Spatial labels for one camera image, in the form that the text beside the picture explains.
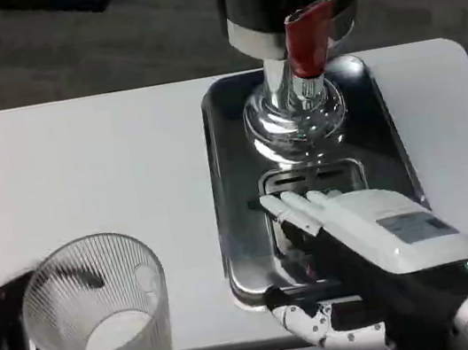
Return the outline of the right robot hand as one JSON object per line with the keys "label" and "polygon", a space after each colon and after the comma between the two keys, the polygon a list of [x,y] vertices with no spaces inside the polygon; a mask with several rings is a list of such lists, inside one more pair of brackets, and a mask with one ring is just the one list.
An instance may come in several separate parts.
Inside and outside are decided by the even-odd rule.
{"label": "right robot hand", "polygon": [[468,235],[387,190],[263,195],[258,207],[354,302],[264,300],[283,327],[330,350],[449,350],[468,324]]}

